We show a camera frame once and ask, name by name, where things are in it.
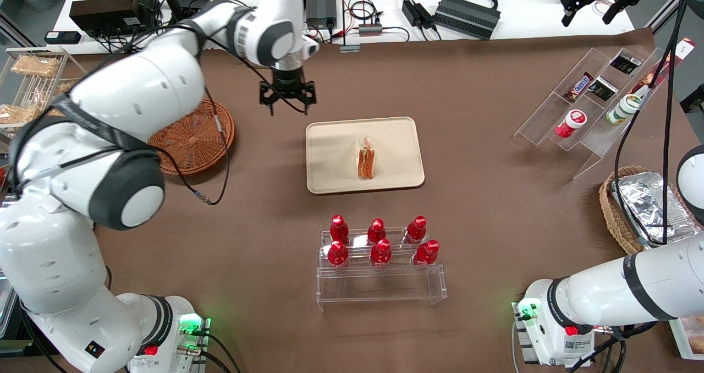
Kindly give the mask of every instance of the white table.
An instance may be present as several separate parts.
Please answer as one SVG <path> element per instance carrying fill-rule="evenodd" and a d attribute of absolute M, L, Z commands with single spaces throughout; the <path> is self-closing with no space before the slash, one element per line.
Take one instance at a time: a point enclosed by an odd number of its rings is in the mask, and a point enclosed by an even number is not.
<path fill-rule="evenodd" d="M 71 2 L 73 1 L 75 0 L 66 0 L 54 27 L 55 30 L 78 30 L 77 25 L 68 17 Z M 257 2 L 259 2 L 259 0 L 241 1 L 252 6 L 257 5 Z M 422 3 L 428 12 L 433 14 L 439 0 L 414 1 Z M 490 0 L 475 1 L 484 5 L 491 4 Z M 410 31 L 411 41 L 423 40 L 420 30 L 412 29 L 403 15 L 400 9 L 402 0 L 372 0 L 372 2 L 374 2 L 380 12 L 384 12 L 381 17 L 382 25 L 404 27 Z M 591 6 L 580 10 L 568 28 L 563 27 L 561 21 L 564 13 L 560 0 L 498 0 L 498 10 L 501 12 L 501 18 L 491 37 L 493 40 L 567 35 L 616 35 L 634 29 L 626 12 L 616 15 L 610 25 L 604 25 L 601 15 L 596 14 Z M 171 17 L 170 13 L 168 9 L 164 10 L 164 19 L 168 20 Z M 347 24 L 348 28 L 350 20 L 354 25 L 359 23 L 356 19 L 351 19 L 349 15 L 345 15 L 345 24 Z M 341 15 L 339 15 L 338 27 L 342 27 Z M 438 31 L 441 33 L 443 40 L 470 38 L 441 26 L 438 27 Z M 385 31 L 383 35 L 376 37 L 359 37 L 350 33 L 347 36 L 347 44 L 405 40 L 405 33 L 402 30 L 394 30 L 393 33 L 389 32 Z M 430 40 L 437 39 L 437 35 L 432 30 L 426 31 L 426 35 Z M 342 43 L 342 39 L 337 40 L 337 43 Z M 100 54 L 106 52 L 105 48 L 85 34 L 78 45 L 66 45 L 64 48 L 70 54 Z"/>

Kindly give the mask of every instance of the beige tray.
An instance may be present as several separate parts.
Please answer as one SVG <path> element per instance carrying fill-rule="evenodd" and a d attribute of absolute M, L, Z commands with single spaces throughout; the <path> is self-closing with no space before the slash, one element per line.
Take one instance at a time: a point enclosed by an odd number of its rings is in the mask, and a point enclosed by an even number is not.
<path fill-rule="evenodd" d="M 357 140 L 372 138 L 373 179 L 357 177 Z M 425 180 L 415 121 L 410 117 L 312 123 L 306 128 L 307 187 L 311 193 L 419 187 Z"/>

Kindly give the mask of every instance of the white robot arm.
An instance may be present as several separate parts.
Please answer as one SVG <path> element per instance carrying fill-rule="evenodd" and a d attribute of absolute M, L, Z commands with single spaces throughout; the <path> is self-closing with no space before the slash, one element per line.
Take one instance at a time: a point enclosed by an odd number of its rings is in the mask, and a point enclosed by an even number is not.
<path fill-rule="evenodd" d="M 169 29 L 78 83 L 53 104 L 68 118 L 44 117 L 18 133 L 12 155 L 22 197 L 0 215 L 0 267 L 28 316 L 78 370 L 189 371 L 197 338 L 187 331 L 201 330 L 202 318 L 178 296 L 113 296 L 89 218 L 126 230 L 161 207 L 164 181 L 146 142 L 201 102 L 194 56 L 204 36 L 255 64 L 300 74 L 319 48 L 304 36 L 302 8 L 303 0 L 261 0 L 257 9 L 214 2 L 181 22 L 188 30 Z"/>
<path fill-rule="evenodd" d="M 518 303 L 540 363 L 572 366 L 594 346 L 594 326 L 704 314 L 704 233 L 535 281 Z"/>

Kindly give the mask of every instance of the acrylic stand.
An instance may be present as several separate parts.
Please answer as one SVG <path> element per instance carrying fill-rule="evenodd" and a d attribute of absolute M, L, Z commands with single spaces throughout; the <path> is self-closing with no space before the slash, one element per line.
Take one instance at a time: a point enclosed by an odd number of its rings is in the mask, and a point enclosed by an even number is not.
<path fill-rule="evenodd" d="M 573 179 L 598 164 L 616 143 L 630 122 L 630 120 L 626 120 L 619 125 L 613 125 L 606 120 L 606 113 L 613 109 L 615 105 L 618 105 L 621 98 L 631 93 L 631 90 L 639 84 L 651 68 L 658 64 L 664 53 L 662 49 L 655 49 L 647 59 L 643 59 L 625 48 L 621 49 L 619 54 L 621 52 L 625 52 L 642 62 L 640 67 L 635 69 L 631 75 L 624 74 L 621 70 L 611 67 L 611 61 L 615 57 L 608 57 L 599 50 L 592 48 L 555 90 L 550 93 L 543 104 L 535 110 L 533 115 L 518 128 L 514 136 L 523 135 L 534 145 L 539 145 L 547 138 L 568 152 L 578 144 L 584 145 L 584 147 L 591 150 L 591 157 L 586 160 Z M 584 72 L 588 72 L 594 78 L 601 76 L 608 80 L 608 82 L 618 88 L 618 94 L 614 94 L 609 100 L 604 101 L 594 95 L 593 92 L 584 90 L 574 103 L 568 101 L 564 97 L 565 93 L 569 92 L 581 80 Z M 587 122 L 583 127 L 573 132 L 570 137 L 561 138 L 555 133 L 555 127 L 562 122 L 567 112 L 571 109 L 583 111 L 586 114 Z"/>
<path fill-rule="evenodd" d="M 433 265 L 410 263 L 418 244 L 402 244 L 403 227 L 387 228 L 392 259 L 385 267 L 372 267 L 367 246 L 367 229 L 350 230 L 349 266 L 336 268 L 327 260 L 332 238 L 320 233 L 317 259 L 317 292 L 320 310 L 326 303 L 370 302 L 383 300 L 428 300 L 435 304 L 447 298 L 445 270 L 440 260 Z"/>

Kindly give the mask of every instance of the wicker basket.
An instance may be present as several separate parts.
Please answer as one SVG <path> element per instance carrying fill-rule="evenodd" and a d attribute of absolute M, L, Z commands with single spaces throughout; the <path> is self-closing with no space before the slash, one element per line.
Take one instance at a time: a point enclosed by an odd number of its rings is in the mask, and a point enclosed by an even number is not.
<path fill-rule="evenodd" d="M 186 117 L 149 138 L 150 145 L 161 147 L 174 157 L 183 175 L 192 175 L 213 167 L 227 152 L 213 116 L 213 105 L 221 120 L 229 148 L 234 140 L 234 121 L 224 106 L 211 100 L 203 100 Z M 177 175 L 171 160 L 162 153 L 159 155 L 161 172 Z"/>
<path fill-rule="evenodd" d="M 649 169 L 644 167 L 621 167 L 618 170 L 618 176 L 619 178 L 628 177 L 629 175 L 636 175 L 637 173 L 643 173 L 648 171 Z M 611 197 L 609 185 L 611 184 L 611 182 L 613 182 L 613 180 L 614 173 L 612 172 L 608 179 L 606 179 L 606 182 L 604 182 L 599 188 L 599 202 L 601 204 L 601 212 L 604 213 L 606 227 L 609 229 L 609 233 L 613 235 L 618 244 L 621 245 L 621 248 L 623 248 L 623 250 L 628 255 L 631 255 L 632 253 L 640 252 L 641 250 L 643 250 L 643 245 L 638 242 L 638 236 L 636 236 L 636 233 L 634 233 L 634 231 L 631 229 L 631 225 L 626 220 L 626 217 L 624 217 L 623 212 L 621 212 L 621 208 L 618 206 L 618 203 L 616 203 L 616 201 L 614 201 L 614 199 Z M 679 195 L 679 191 L 677 190 L 677 188 L 673 185 L 669 185 L 669 189 L 674 193 L 674 196 L 677 198 L 682 207 L 684 207 L 684 209 L 686 210 L 686 206 L 684 205 L 682 197 Z M 694 217 L 692 216 L 692 213 L 689 212 L 689 210 L 687 210 L 687 213 L 689 213 L 689 217 L 692 219 L 692 222 L 696 223 Z"/>

